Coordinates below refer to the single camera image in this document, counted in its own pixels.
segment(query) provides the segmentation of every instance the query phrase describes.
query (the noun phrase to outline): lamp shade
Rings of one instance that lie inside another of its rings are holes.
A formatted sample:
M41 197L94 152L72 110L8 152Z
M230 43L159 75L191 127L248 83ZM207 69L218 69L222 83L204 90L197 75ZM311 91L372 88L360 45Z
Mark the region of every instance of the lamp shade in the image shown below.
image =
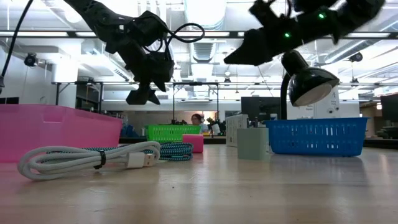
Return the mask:
M324 69L309 67L296 50L285 53L282 64L290 76L289 97L293 106L307 106L322 100L340 82Z

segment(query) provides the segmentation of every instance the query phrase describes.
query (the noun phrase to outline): pink box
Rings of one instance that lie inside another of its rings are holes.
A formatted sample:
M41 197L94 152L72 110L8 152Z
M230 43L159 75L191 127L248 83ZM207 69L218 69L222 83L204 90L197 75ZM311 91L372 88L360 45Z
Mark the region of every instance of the pink box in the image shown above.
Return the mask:
M43 146L115 147L122 121L50 105L0 106L0 162L18 162Z
M183 134L182 142L193 144L193 153L203 153L203 135Z

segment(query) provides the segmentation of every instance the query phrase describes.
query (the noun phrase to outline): desk lamp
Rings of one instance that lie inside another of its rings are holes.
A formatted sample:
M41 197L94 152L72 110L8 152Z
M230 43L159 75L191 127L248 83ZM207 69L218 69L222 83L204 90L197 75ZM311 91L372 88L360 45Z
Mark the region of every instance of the desk lamp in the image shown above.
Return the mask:
M282 56L282 65L286 69L280 88L280 116L287 119L286 95L293 106L307 106L326 97L339 84L340 80L322 68L309 67L296 50Z

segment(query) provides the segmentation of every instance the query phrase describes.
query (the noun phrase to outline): table surface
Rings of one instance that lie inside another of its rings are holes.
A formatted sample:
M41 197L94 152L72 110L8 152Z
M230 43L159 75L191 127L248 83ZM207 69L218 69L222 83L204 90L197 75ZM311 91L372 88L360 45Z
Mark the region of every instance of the table surface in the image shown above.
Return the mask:
M398 151L264 162L205 147L188 162L47 182L0 164L0 223L397 223Z

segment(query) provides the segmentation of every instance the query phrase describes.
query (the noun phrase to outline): woman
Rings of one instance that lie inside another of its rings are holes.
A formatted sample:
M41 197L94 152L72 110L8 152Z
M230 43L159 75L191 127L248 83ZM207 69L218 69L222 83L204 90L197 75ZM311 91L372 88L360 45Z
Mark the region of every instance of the woman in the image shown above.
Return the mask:
M194 115L192 115L191 121L192 121L192 124L193 124L193 125L200 125L200 127L201 127L201 128L200 128L200 134L202 134L203 132L209 130L207 124L205 124L205 123L203 123L203 122L201 121L201 116L200 116L200 114L194 114Z

